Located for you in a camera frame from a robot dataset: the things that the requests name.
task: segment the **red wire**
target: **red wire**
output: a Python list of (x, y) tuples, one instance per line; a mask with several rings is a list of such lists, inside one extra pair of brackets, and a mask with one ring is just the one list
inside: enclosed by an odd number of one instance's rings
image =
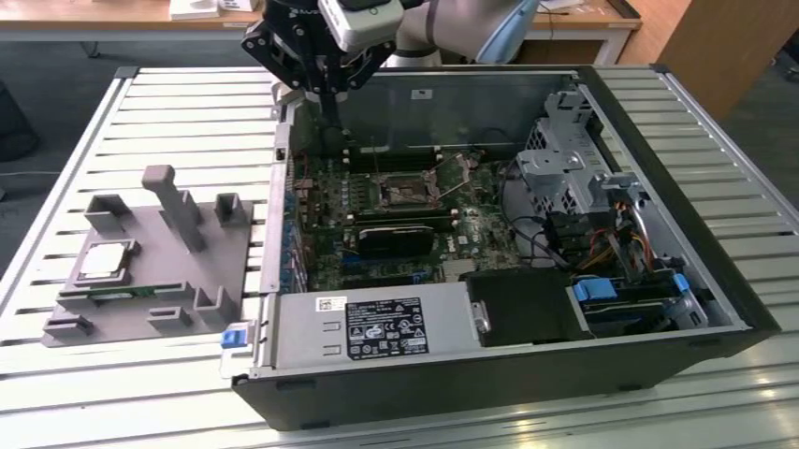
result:
[(595, 243), (596, 243), (596, 238), (602, 235), (602, 233), (607, 232), (608, 228), (603, 227), (602, 229), (599, 229), (594, 236), (591, 237), (591, 245), (590, 245), (590, 251), (588, 251), (588, 256), (595, 255)]

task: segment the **sticker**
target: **sticker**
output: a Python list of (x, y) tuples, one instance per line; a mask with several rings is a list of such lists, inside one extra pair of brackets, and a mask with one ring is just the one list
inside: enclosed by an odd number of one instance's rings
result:
[(343, 311), (347, 297), (318, 297), (316, 311)]
[(414, 89), (411, 91), (412, 100), (432, 100), (434, 90), (432, 89)]
[(343, 303), (347, 355), (352, 360), (427, 354), (427, 329), (418, 297)]

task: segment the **processor chip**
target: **processor chip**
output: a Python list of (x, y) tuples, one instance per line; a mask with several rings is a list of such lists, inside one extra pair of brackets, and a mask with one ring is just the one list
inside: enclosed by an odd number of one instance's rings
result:
[(428, 208), (439, 189), (431, 174), (403, 174), (380, 179), (380, 205), (388, 209)]
[(86, 279), (108, 278), (120, 270), (127, 247), (123, 243), (95, 245), (87, 250), (80, 274)]

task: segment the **green circuit board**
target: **green circuit board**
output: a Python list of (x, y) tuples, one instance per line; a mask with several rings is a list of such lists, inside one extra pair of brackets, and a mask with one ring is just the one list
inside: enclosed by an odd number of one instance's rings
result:
[[(452, 281), (452, 261), (464, 261), (459, 269), (518, 267), (523, 261), (498, 204), (498, 171), (506, 165), (482, 164), (468, 153), (444, 151), (428, 170), (376, 167), (352, 173), (343, 161), (299, 158), (294, 172), (308, 289)], [(356, 232), (348, 216), (387, 210), (444, 210), (454, 230), (435, 234), (432, 251), (423, 256), (364, 260), (348, 244)]]

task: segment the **floor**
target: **floor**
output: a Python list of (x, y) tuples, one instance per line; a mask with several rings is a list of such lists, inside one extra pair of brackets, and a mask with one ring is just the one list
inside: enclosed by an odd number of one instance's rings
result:
[[(120, 65), (254, 65), (238, 42), (104, 43), (103, 56), (88, 59), (76, 43), (0, 43), (3, 80), (36, 129), (42, 144), (26, 158), (0, 163), (0, 174), (59, 171), (82, 136)], [(777, 186), (799, 205), (799, 83), (783, 69), (763, 74), (730, 118), (722, 123)], [(54, 175), (0, 176), (0, 275), (30, 228)]]

